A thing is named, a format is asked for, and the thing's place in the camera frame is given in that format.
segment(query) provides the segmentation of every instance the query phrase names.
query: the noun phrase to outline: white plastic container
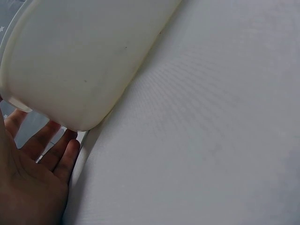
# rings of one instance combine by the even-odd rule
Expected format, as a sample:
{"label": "white plastic container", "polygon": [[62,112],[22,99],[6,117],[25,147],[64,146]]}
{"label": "white plastic container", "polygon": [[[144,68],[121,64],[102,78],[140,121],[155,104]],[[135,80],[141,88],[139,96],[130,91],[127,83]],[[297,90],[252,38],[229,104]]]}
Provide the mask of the white plastic container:
{"label": "white plastic container", "polygon": [[27,0],[0,47],[0,94],[75,131],[112,109],[180,0]]}

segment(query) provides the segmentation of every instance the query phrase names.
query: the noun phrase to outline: white sheet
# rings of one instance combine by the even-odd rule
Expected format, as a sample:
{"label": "white sheet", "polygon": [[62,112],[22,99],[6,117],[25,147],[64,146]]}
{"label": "white sheet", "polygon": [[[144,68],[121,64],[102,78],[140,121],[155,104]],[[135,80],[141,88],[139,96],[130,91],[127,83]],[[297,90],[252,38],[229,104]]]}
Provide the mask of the white sheet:
{"label": "white sheet", "polygon": [[299,73],[297,1],[185,1],[89,134],[65,224],[300,223]]}

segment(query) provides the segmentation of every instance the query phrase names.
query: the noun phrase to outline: hand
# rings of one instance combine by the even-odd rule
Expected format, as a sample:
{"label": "hand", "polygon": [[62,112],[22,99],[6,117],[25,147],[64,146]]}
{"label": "hand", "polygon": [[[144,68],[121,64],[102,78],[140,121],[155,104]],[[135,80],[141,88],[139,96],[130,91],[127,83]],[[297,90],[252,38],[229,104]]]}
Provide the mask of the hand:
{"label": "hand", "polygon": [[60,125],[48,122],[17,149],[14,138],[25,117],[15,110],[5,121],[0,119],[0,224],[59,224],[80,148],[77,133],[67,130],[36,163]]}

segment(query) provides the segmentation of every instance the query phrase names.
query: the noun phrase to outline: gray fabric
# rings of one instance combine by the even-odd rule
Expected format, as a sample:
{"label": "gray fabric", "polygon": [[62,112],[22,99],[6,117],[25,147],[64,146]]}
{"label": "gray fabric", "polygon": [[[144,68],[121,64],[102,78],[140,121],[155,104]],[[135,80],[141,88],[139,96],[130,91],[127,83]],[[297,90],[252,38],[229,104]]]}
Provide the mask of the gray fabric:
{"label": "gray fabric", "polygon": [[185,1],[72,177],[67,225],[300,223],[300,5]]}

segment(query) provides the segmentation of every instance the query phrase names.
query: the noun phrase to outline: textured fabric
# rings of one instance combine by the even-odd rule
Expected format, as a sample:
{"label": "textured fabric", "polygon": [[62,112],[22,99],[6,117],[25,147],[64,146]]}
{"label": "textured fabric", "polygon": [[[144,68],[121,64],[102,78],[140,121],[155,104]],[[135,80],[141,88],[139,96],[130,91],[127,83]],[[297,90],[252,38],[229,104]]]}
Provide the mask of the textured fabric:
{"label": "textured fabric", "polygon": [[299,1],[185,1],[89,134],[65,224],[299,224],[299,50]]}

